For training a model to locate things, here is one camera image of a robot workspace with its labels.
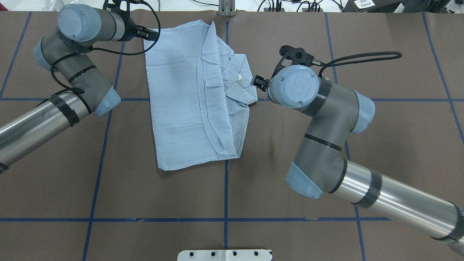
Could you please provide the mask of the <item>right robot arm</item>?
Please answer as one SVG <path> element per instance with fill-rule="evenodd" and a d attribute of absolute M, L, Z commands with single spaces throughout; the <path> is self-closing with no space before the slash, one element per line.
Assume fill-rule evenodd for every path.
<path fill-rule="evenodd" d="M 348 136 L 363 132 L 373 120 L 371 99 L 303 65 L 287 66 L 271 79 L 254 76 L 251 83 L 271 102 L 311 117 L 286 177 L 290 188 L 313 199 L 333 194 L 463 255 L 462 207 L 343 157 Z"/>

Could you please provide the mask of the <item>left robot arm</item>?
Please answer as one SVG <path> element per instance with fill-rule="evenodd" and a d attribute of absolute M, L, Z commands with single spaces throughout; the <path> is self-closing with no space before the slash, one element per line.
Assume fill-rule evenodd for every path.
<path fill-rule="evenodd" d="M 86 116 L 102 116 L 121 102 L 116 88 L 88 53 L 116 54 L 94 47 L 94 43 L 127 42 L 137 37 L 152 42 L 135 53 L 144 54 L 157 43 L 161 32 L 159 17 L 148 2 L 126 0 L 125 10 L 121 4 L 121 0 L 106 0 L 100 9 L 85 4 L 67 4 L 60 9 L 56 30 L 37 43 L 33 55 L 62 89 L 1 127 L 1 173 Z"/>

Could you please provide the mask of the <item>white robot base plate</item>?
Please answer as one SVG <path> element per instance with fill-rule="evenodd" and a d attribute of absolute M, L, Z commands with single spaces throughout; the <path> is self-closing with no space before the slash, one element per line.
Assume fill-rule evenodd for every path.
<path fill-rule="evenodd" d="M 214 249 L 182 250 L 178 261 L 272 261 L 272 250 L 267 249 Z"/>

